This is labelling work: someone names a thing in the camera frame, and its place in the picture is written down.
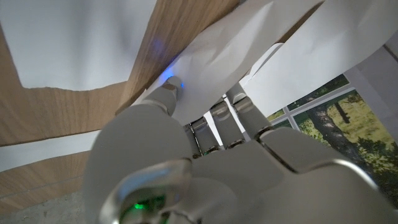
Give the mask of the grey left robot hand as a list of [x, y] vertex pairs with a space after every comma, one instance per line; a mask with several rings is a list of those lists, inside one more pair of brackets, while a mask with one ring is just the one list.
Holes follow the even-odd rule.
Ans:
[[274, 128], [233, 86], [182, 126], [187, 94], [168, 78], [96, 137], [83, 176], [87, 223], [396, 223], [377, 185], [339, 152]]

